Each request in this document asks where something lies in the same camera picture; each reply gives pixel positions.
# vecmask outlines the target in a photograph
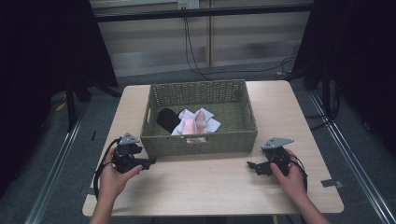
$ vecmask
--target metal rail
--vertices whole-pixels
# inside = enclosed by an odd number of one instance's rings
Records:
[[[71,146],[76,139],[78,134],[78,130],[81,124],[82,117],[85,115],[86,109],[88,107],[88,103],[84,104],[81,114],[78,117],[78,120],[71,130],[70,133],[67,133],[66,138],[64,139],[64,143],[62,144],[61,150],[59,151],[58,157],[53,163],[52,169],[49,172],[47,180],[40,191],[37,199],[35,200],[35,204],[33,205],[32,209],[28,217],[25,220],[25,224],[38,224],[41,221],[41,218],[46,211],[47,205],[50,201],[50,197],[55,189],[56,182],[61,174],[62,168],[64,167],[64,162],[67,158],[67,155],[70,151]]]
[[[350,145],[347,143],[345,137],[341,134],[341,131],[338,129],[337,125],[334,121],[329,121],[325,115],[323,110],[323,103],[320,100],[320,97],[317,93],[310,92],[311,100],[314,103],[317,111],[322,116],[323,122],[327,124],[327,128],[332,135],[335,143],[343,154],[346,163],[349,165],[349,168],[352,170],[352,173],[357,178],[361,188],[366,194],[368,200],[372,204],[374,210],[377,212],[379,218],[382,223],[390,224],[396,223],[396,219],[394,215],[391,213],[386,201],[382,197],[381,193],[378,191],[370,177],[364,171],[361,163],[358,158],[356,158],[355,154],[351,150]]]
[[[93,17],[70,17],[63,18],[60,22],[111,22],[111,21],[143,21],[173,18],[190,18],[190,17],[209,17],[209,16],[231,16],[247,14],[265,14],[265,13],[286,13],[286,12],[304,12],[311,11],[314,8],[326,9],[329,7],[340,7],[340,4],[322,4],[314,6],[313,4],[284,5],[284,6],[267,6],[267,7],[223,7],[223,8],[202,8],[188,10],[169,10],[141,13],[117,13],[117,14],[98,14]]]

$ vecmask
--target black curtain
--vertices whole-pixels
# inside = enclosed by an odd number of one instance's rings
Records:
[[[65,22],[90,16],[88,0],[0,2],[0,195],[35,148],[51,95],[69,78],[118,86],[98,25]]]
[[[355,1],[332,64],[349,101],[396,156],[396,1]]]

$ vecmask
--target wooden table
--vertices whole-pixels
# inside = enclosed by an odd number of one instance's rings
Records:
[[[291,149],[308,174],[308,196],[322,213],[340,213],[344,205],[335,187],[320,181],[331,176],[286,81],[247,82],[258,128],[251,153],[160,157],[148,171],[130,180],[117,199],[113,216],[248,216],[293,214],[291,204],[274,176],[256,175],[247,161],[264,162],[261,145],[270,137],[293,138]],[[149,85],[125,88],[111,125],[104,152],[126,132],[139,136],[149,96]],[[144,151],[138,158],[146,158]],[[87,195],[83,214],[96,205]]]

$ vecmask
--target gray floor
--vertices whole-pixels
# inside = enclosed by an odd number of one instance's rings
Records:
[[[232,70],[263,70],[277,63],[253,63],[230,65],[215,69],[206,68],[203,71]],[[272,80],[278,77],[275,71],[257,73],[220,73],[206,76],[210,79],[244,78],[245,80]],[[156,73],[151,75],[120,77],[120,90],[127,85],[152,84],[164,82],[185,82],[204,80],[200,75],[190,70]],[[296,98],[305,115],[315,115],[315,109],[309,92],[305,91],[300,79],[291,83]],[[108,96],[98,90],[91,90],[92,101],[88,104],[78,135],[65,160],[61,175],[56,182],[48,206],[45,209],[41,223],[87,223],[89,219],[81,212],[85,194],[89,187],[95,166],[117,109],[119,98]],[[63,94],[53,97],[56,101]],[[35,200],[56,160],[59,150],[66,137],[67,112],[49,113],[41,133],[40,142],[32,147],[33,157],[22,169],[18,179],[8,188],[0,199],[0,223],[23,223],[29,215]],[[320,119],[308,119],[310,127],[321,123]],[[396,177],[396,159],[386,151],[380,139],[373,132],[368,132],[359,114],[342,96],[341,107],[335,122],[350,144],[353,153],[358,157],[364,170],[368,173],[386,200],[392,213],[396,211],[396,195],[393,181]],[[333,179],[341,180],[344,186],[338,191],[345,204],[341,214],[327,214],[332,223],[381,223],[377,212],[367,198],[360,183],[351,172],[349,165],[334,142],[326,127],[314,130],[313,135],[328,166]],[[300,223],[298,216],[290,216],[294,223]],[[113,223],[150,223],[150,217],[115,217]],[[285,217],[279,217],[280,223],[289,223]]]

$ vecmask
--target basket handle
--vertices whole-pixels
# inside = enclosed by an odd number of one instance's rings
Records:
[[[196,133],[196,134],[183,134],[179,138],[185,139],[187,144],[208,144],[209,139],[214,137],[214,134]]]
[[[247,113],[250,116],[250,118],[253,119],[253,113],[251,112],[251,107],[249,103],[247,103]]]
[[[143,118],[143,127],[140,133],[141,136],[146,136],[149,134],[151,127],[150,119],[151,119],[151,104],[148,102],[146,106],[145,117]]]

